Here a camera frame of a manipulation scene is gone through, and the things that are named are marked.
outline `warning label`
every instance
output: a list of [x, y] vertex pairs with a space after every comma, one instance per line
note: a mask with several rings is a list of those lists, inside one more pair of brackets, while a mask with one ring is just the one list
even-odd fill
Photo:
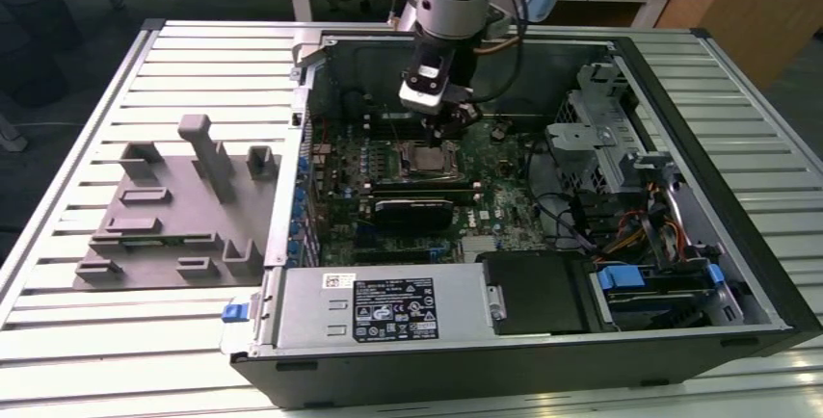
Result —
[[431, 278], [354, 282], [353, 336], [359, 343], [437, 339]]

